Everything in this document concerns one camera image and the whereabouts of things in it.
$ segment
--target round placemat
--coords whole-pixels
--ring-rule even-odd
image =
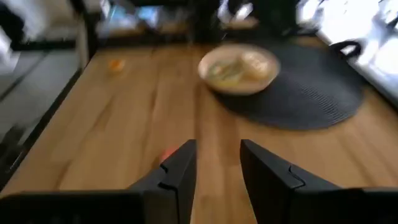
[[[216,93],[219,102],[248,119],[284,129],[326,128],[354,115],[363,78],[333,53],[278,42],[251,42],[280,61],[278,77],[249,96]]]

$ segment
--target orange object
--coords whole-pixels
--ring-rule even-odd
[[[120,72],[124,68],[124,60],[114,59],[109,62],[109,69],[113,72]]]
[[[176,150],[177,150],[177,148],[175,148],[175,147],[166,149],[160,157],[160,163],[162,163],[167,158],[169,158],[169,156],[171,156]]]

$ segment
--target white bowl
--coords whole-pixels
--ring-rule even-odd
[[[228,58],[236,58],[245,52],[258,52],[263,54],[271,66],[270,72],[265,79],[243,81],[234,86],[218,86],[209,82],[206,78],[209,68],[217,61],[226,60]],[[212,89],[231,95],[251,95],[265,89],[279,74],[280,65],[277,58],[269,51],[260,47],[246,44],[226,44],[208,52],[200,61],[198,72],[200,78],[207,83]]]

